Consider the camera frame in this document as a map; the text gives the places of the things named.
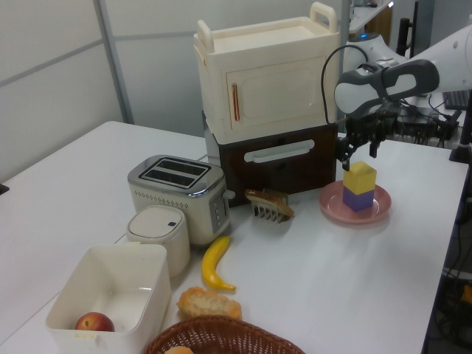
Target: brown basket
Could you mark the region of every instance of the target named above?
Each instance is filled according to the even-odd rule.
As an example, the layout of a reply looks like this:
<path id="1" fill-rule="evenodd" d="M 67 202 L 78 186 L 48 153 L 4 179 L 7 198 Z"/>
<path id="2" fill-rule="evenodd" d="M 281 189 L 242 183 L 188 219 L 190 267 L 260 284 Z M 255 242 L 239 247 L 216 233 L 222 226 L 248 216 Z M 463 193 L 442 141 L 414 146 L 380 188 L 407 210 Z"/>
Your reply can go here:
<path id="1" fill-rule="evenodd" d="M 149 343 L 145 354 L 164 354 L 179 345 L 195 354 L 304 354 L 289 341 L 228 316 L 199 316 L 179 322 Z"/>

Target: white lid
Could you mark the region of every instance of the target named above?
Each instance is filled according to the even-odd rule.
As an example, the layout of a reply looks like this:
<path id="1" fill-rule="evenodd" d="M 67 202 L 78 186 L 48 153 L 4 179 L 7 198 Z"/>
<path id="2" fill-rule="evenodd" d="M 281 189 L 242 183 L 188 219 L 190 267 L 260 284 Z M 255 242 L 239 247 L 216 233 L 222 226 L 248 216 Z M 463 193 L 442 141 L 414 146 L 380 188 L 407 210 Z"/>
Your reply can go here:
<path id="1" fill-rule="evenodd" d="M 154 205 L 143 209 L 133 218 L 129 231 L 140 237 L 159 238 L 170 234 L 180 222 L 180 210 Z"/>

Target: yellow banana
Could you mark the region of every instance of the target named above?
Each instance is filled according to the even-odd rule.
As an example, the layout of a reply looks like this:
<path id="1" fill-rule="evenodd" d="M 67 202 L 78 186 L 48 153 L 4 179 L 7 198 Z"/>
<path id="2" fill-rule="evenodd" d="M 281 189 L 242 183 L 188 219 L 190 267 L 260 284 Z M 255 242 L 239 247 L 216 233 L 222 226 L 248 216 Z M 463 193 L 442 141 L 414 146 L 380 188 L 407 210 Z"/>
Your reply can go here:
<path id="1" fill-rule="evenodd" d="M 218 274 L 216 274 L 216 266 L 228 247 L 229 236 L 218 237 L 207 249 L 204 258 L 201 261 L 201 275 L 204 278 L 204 282 L 207 286 L 215 290 L 236 290 L 234 285 L 224 282 Z"/>

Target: cabinet door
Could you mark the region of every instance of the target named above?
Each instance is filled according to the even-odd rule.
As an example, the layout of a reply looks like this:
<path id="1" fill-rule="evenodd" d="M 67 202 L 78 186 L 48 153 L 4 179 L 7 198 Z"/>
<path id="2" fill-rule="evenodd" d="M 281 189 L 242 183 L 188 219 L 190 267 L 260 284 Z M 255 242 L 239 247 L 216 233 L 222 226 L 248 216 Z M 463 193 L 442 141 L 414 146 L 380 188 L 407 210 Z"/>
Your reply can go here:
<path id="1" fill-rule="evenodd" d="M 322 113 L 324 63 L 318 57 L 226 73 L 232 129 Z"/>

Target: white box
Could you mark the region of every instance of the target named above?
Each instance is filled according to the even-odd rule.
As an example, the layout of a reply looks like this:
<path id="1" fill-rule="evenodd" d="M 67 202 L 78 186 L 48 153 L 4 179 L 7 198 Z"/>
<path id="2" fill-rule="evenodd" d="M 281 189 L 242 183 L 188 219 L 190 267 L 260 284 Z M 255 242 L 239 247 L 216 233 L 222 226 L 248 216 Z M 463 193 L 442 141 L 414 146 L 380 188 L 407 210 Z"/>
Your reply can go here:
<path id="1" fill-rule="evenodd" d="M 70 276 L 46 326 L 67 353 L 140 353 L 159 333 L 170 299 L 166 250 L 160 245 L 95 246 Z M 115 332 L 75 330 L 88 312 L 100 312 Z"/>
<path id="2" fill-rule="evenodd" d="M 339 47 L 337 26 L 335 10 L 318 2 L 310 18 L 217 31 L 200 20 L 194 48 L 206 123 L 218 144 L 325 125 L 322 69 Z M 324 76 L 332 121 L 338 73 L 335 55 Z"/>

